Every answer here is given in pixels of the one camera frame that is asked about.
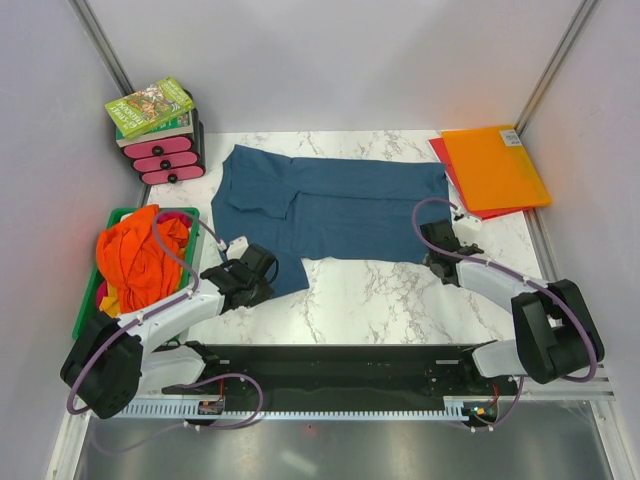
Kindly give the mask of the blue polo shirt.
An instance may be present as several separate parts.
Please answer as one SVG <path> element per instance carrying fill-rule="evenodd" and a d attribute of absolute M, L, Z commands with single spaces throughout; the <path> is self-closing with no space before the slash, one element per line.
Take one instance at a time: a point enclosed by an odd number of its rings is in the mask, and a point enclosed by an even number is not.
<path fill-rule="evenodd" d="M 308 288 L 303 260 L 419 264 L 413 227 L 451 217 L 440 163 L 292 158 L 237 145 L 211 202 L 216 232 L 274 254 L 277 297 Z"/>

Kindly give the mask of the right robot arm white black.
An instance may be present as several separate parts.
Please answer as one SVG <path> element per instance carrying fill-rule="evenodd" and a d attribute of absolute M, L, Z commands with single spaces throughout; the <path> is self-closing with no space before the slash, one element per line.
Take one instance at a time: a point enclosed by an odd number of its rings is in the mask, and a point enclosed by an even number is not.
<path fill-rule="evenodd" d="M 530 279 L 464 246 L 447 221 L 416 228 L 427 246 L 426 266 L 443 284 L 479 294 L 511 315 L 514 338 L 471 349 L 458 381 L 477 394 L 494 377 L 527 376 L 539 384 L 560 378 L 588 382 L 604 359 L 604 346 L 578 285 Z"/>

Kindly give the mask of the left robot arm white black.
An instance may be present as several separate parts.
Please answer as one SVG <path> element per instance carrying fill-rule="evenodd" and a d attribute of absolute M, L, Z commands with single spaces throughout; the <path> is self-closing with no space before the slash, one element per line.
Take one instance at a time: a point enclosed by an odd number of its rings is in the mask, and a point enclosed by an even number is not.
<path fill-rule="evenodd" d="M 109 419 L 149 390 L 211 392 L 220 371 L 197 345 L 165 350 L 163 344 L 206 319 L 265 302 L 274 292 L 267 275 L 278 272 L 276 257 L 251 244 L 239 258 L 195 274 L 186 287 L 148 307 L 116 319 L 104 313 L 89 319 L 60 371 L 70 388 L 68 413 Z"/>

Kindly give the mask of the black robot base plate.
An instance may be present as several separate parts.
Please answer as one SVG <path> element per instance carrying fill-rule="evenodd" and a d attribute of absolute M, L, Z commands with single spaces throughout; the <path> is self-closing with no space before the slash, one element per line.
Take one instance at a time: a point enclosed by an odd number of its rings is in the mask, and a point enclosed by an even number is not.
<path fill-rule="evenodd" d="M 382 412 L 440 410 L 447 396 L 512 396 L 506 376 L 483 379 L 472 372 L 466 345 L 233 346 L 197 347 L 205 380 L 243 373 L 197 388 L 223 394 L 232 411 L 252 410 L 262 399 L 266 412 Z"/>

